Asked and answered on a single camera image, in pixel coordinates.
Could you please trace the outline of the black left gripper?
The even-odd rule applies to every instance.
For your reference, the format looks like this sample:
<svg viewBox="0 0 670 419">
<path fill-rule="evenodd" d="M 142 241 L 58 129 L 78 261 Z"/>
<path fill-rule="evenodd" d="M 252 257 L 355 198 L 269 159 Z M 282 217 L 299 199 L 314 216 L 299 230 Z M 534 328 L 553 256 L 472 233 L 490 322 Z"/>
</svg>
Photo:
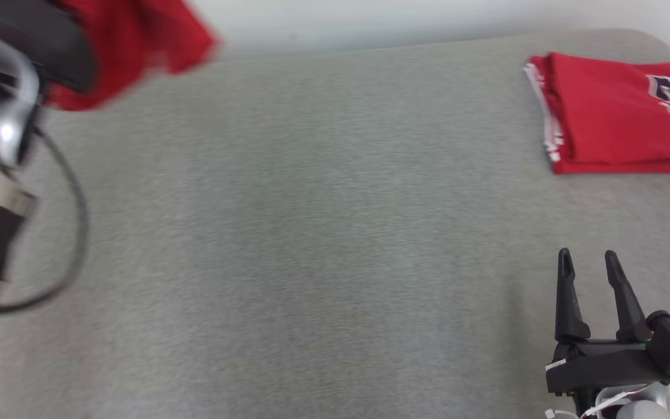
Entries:
<svg viewBox="0 0 670 419">
<path fill-rule="evenodd" d="M 0 40 L 39 66 L 48 80 L 90 93 L 97 56 L 74 14 L 55 0 L 0 0 Z"/>
</svg>

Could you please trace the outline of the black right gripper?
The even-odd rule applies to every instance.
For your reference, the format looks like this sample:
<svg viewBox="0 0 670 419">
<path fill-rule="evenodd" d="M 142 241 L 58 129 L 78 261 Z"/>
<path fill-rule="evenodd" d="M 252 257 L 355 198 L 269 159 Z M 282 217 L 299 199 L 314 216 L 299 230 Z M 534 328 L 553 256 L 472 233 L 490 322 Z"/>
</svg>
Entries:
<svg viewBox="0 0 670 419">
<path fill-rule="evenodd" d="M 571 397 L 579 414 L 594 406 L 604 388 L 670 382 L 670 372 L 662 371 L 647 353 L 646 345 L 639 343 L 650 340 L 652 331 L 619 257 L 607 250 L 604 261 L 616 299 L 617 342 L 588 340 L 591 332 L 580 313 L 570 251 L 562 248 L 558 253 L 555 340 L 559 343 L 547 364 L 547 390 L 558 397 Z"/>
</svg>

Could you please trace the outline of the red shorts white stripe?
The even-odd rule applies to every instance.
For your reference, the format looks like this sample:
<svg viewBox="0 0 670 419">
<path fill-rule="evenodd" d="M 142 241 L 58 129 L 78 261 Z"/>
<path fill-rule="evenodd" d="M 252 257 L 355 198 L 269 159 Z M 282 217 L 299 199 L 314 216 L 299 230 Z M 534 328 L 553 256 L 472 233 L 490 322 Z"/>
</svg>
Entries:
<svg viewBox="0 0 670 419">
<path fill-rule="evenodd" d="M 56 0 L 75 11 L 97 57 L 87 93 L 58 85 L 48 103 L 62 111 L 91 111 L 136 85 L 152 70 L 177 75 L 211 59 L 220 38 L 185 0 Z"/>
</svg>

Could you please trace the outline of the red jersey shirt white sleeves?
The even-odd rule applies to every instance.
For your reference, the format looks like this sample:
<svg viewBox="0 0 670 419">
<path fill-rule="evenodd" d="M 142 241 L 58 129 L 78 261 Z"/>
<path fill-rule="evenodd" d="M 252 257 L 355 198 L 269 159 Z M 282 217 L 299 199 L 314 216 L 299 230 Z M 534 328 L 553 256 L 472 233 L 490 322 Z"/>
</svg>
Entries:
<svg viewBox="0 0 670 419">
<path fill-rule="evenodd" d="M 524 72 L 554 174 L 670 174 L 670 63 L 553 51 L 530 56 Z"/>
</svg>

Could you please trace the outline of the grey fabric sofa cushion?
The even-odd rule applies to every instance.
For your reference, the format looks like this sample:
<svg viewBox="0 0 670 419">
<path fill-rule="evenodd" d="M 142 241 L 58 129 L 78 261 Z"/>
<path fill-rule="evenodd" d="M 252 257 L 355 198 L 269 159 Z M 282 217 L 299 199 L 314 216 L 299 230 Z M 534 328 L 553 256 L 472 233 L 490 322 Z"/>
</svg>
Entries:
<svg viewBox="0 0 670 419">
<path fill-rule="evenodd" d="M 0 419 L 543 419 L 557 254 L 670 312 L 670 175 L 556 177 L 523 65 L 623 29 L 217 63 L 45 131 L 88 198 L 58 299 L 0 316 Z"/>
</svg>

